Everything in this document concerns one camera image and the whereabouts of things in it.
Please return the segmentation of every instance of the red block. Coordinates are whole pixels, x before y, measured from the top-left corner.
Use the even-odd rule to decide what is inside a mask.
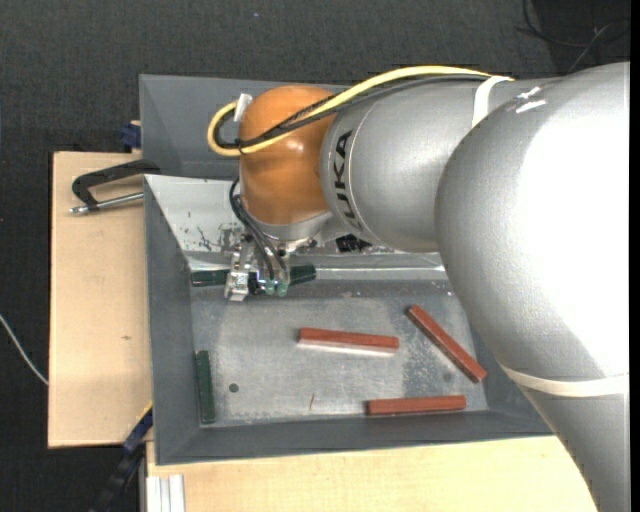
[[[377,334],[362,334],[347,331],[331,331],[302,327],[298,332],[298,343],[302,345],[321,345],[339,348],[353,348],[395,352],[398,350],[398,338]]]
[[[367,415],[425,414],[430,412],[461,411],[467,406],[464,395],[429,396],[420,398],[390,398],[369,400]]]
[[[480,382],[487,372],[457,341],[449,336],[420,306],[411,306],[407,316],[473,382]]]

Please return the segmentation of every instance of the gray tray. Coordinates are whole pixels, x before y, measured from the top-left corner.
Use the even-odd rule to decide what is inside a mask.
[[[434,255],[319,250],[300,257],[323,269],[319,279],[292,287],[283,299],[229,303],[221,287],[191,287],[193,269],[228,261],[228,187],[186,178],[145,181],[159,464],[549,433],[471,331]],[[406,318],[412,304],[430,312],[487,369],[483,383],[471,383]],[[302,348],[295,342],[302,326],[396,335],[401,348],[391,356]],[[200,349],[212,358],[211,425],[199,419],[194,351]],[[368,399],[452,393],[467,397],[466,411],[364,415]]]

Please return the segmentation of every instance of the yellow cable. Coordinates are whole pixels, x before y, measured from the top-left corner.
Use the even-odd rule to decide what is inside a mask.
[[[483,73],[481,71],[474,71],[472,69],[454,68],[450,66],[414,66],[410,68],[396,69],[396,70],[388,71],[387,73],[382,73],[381,75],[377,75],[372,78],[369,78],[368,80],[365,80],[364,82],[360,82],[359,84],[354,85],[353,87],[347,89],[346,91],[343,91],[340,94],[337,94],[335,97],[327,101],[325,104],[319,106],[318,108],[302,116],[300,120],[306,119],[307,117],[314,116],[316,114],[321,114],[322,112],[325,112],[339,105],[342,105],[343,103],[349,101],[351,98],[359,94],[362,94],[363,92],[373,87],[377,87],[378,85],[392,82],[393,80],[399,80],[401,78],[409,78],[409,77],[420,76],[420,75],[460,75],[460,74],[486,76],[486,77],[491,76],[488,73]],[[236,108],[236,105],[237,105],[237,102],[235,101],[225,105],[218,112],[216,112],[216,114],[211,119],[211,122],[209,123],[209,128],[207,130],[207,142],[209,144],[209,147],[219,155],[237,157],[237,156],[240,156],[241,154],[256,153],[258,151],[261,151],[262,149],[269,147],[271,144],[275,144],[276,142],[284,139],[287,135],[289,135],[288,133],[284,133],[282,135],[278,135],[277,137],[274,137],[273,139],[259,142],[251,146],[245,146],[242,148],[242,151],[236,148],[227,149],[227,148],[220,147],[216,143],[213,137],[213,133],[215,131],[216,126],[222,119],[222,117],[225,114],[234,110]]]

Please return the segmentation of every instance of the wooden table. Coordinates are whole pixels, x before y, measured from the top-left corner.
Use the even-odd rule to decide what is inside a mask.
[[[68,213],[76,176],[138,157],[54,157],[50,448],[121,443],[151,399],[142,204]],[[184,475],[187,512],[595,511],[552,436],[178,466],[156,466],[149,442],[146,470]]]

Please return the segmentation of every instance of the black clamp handle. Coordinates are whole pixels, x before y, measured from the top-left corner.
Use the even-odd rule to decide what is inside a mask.
[[[129,178],[137,174],[162,174],[160,168],[151,160],[136,160],[135,162],[128,162],[126,164],[116,165],[107,169],[101,169],[99,171],[90,172],[78,176],[71,185],[71,190],[85,206],[72,208],[74,213],[86,213],[90,211],[99,210],[103,206],[111,206],[114,204],[130,201],[133,199],[139,199],[142,196],[140,194],[133,194],[131,196],[123,196],[121,198],[110,199],[103,203],[99,203],[93,194],[90,192],[90,188],[104,185],[105,183],[111,183],[112,181]]]

